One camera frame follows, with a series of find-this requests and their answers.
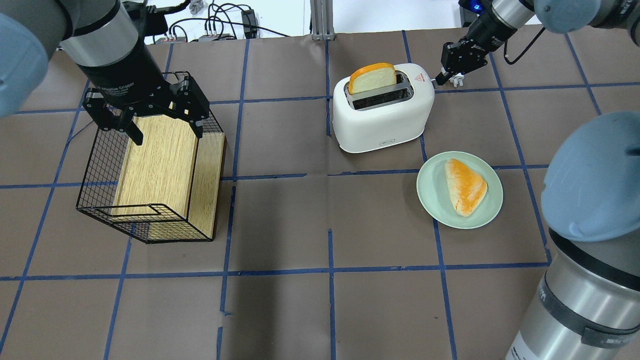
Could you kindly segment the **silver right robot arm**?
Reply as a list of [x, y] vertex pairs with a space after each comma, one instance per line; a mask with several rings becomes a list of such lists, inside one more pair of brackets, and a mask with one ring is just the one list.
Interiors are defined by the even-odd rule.
[[[533, 16], [545, 30], [627, 30], [639, 44], [637, 0], [460, 0], [478, 15], [443, 44], [436, 83], [466, 75]], [[542, 214], [557, 255], [542, 276], [507, 360], [611, 360], [639, 335], [637, 111], [608, 112], [574, 131], [544, 178]]]

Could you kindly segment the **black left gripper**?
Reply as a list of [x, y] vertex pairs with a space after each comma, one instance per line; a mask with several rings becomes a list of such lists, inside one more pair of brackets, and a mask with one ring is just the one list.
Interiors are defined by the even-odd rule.
[[160, 71], [148, 48], [136, 47], [105, 66], [80, 66], [92, 86], [82, 107], [99, 130], [125, 133], [137, 146], [144, 135], [135, 117], [167, 116], [189, 124], [198, 139], [211, 132], [210, 102], [188, 71]]

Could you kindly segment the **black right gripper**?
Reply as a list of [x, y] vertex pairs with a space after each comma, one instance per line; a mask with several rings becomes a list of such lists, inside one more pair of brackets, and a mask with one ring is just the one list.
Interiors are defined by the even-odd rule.
[[464, 84], [466, 74], [487, 65], [486, 56], [500, 48], [517, 30], [494, 13], [482, 13], [457, 42], [442, 46], [441, 71], [434, 78], [438, 86]]

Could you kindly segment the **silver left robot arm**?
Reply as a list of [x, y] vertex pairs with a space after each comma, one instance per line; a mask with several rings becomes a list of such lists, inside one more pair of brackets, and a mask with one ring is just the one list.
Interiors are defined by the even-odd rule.
[[190, 4], [149, 6], [146, 1], [3, 0], [0, 3], [0, 113], [18, 112], [46, 76], [62, 48], [93, 84], [82, 107], [98, 127], [126, 133], [137, 145], [135, 117], [169, 116], [189, 123], [201, 138], [213, 118], [196, 80], [166, 81], [144, 39], [167, 31], [165, 16]]

